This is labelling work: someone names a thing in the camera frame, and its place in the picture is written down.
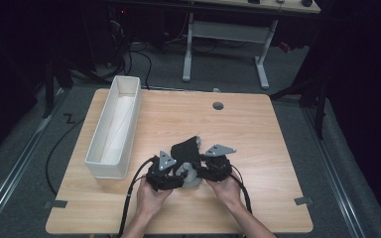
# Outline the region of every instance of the desk leg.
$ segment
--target desk leg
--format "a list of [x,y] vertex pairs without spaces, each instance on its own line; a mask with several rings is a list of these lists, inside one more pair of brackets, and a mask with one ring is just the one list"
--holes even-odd
[[268,89],[269,83],[267,75],[265,74],[265,68],[264,68],[264,60],[265,56],[267,55],[268,49],[271,45],[272,38],[274,37],[275,29],[277,28],[278,21],[275,20],[272,22],[271,27],[268,31],[268,35],[264,44],[264,49],[262,50],[262,54],[260,57],[255,58],[256,63],[256,69],[258,69],[258,76],[259,80],[261,81],[261,88],[262,89]]
[[183,81],[190,81],[191,80],[191,39],[192,39],[192,34],[193,34],[193,13],[190,13],[190,22],[188,25],[188,46],[187,46],[187,54],[185,55]]

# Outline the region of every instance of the person's right hand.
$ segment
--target person's right hand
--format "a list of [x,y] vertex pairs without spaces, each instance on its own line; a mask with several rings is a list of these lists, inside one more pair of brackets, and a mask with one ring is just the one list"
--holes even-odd
[[[235,171],[233,171],[232,175],[239,179]],[[225,180],[219,182],[207,180],[206,183],[212,187],[215,195],[227,207],[230,208],[230,206],[242,204],[240,199],[240,186],[232,177],[227,177]]]

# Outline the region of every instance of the hand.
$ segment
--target hand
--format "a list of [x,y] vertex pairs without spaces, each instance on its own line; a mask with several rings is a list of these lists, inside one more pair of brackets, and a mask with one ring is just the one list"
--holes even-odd
[[[235,171],[232,174],[239,179]],[[240,199],[240,186],[232,177],[227,177],[220,182],[207,180],[206,183],[212,187],[217,198],[227,207],[243,204]]]
[[166,198],[173,190],[154,191],[145,177],[141,178],[137,191],[137,214],[153,217],[159,212]]

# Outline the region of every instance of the wooden table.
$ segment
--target wooden table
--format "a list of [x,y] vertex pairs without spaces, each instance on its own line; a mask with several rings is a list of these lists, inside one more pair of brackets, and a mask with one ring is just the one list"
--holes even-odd
[[[46,229],[53,234],[115,234],[125,194],[140,165],[169,152],[171,146],[199,135],[199,151],[214,144],[237,149],[228,155],[242,173],[254,215],[273,232],[310,232],[307,207],[296,205],[302,197],[274,109],[267,95],[143,91],[128,176],[124,180],[94,178],[84,159],[108,89],[96,91],[66,169]],[[213,102],[221,102],[215,110]],[[128,223],[136,209],[135,185]],[[238,233],[237,223],[203,181],[198,188],[178,188],[149,225],[149,234]]]

